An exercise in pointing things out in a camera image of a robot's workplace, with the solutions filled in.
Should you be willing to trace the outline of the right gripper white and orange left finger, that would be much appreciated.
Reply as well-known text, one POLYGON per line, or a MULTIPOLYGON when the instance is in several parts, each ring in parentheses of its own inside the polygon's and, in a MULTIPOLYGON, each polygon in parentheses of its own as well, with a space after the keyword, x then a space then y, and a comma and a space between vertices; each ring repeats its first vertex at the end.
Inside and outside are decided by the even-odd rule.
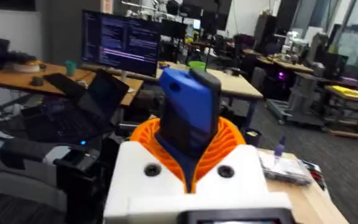
POLYGON ((104 223, 176 223, 179 196, 186 193, 178 162, 157 142, 158 118, 135 128, 123 142, 103 211, 104 223))

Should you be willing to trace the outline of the right gripper white and orange right finger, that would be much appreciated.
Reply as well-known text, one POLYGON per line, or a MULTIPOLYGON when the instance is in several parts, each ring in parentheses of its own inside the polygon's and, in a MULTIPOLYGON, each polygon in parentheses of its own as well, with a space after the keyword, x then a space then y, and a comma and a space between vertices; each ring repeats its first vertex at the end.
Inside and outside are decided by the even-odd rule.
POLYGON ((246 144, 237 126, 226 118, 218 120, 218 131, 201 159, 193 177, 193 193, 216 194, 267 191, 258 150, 246 144))

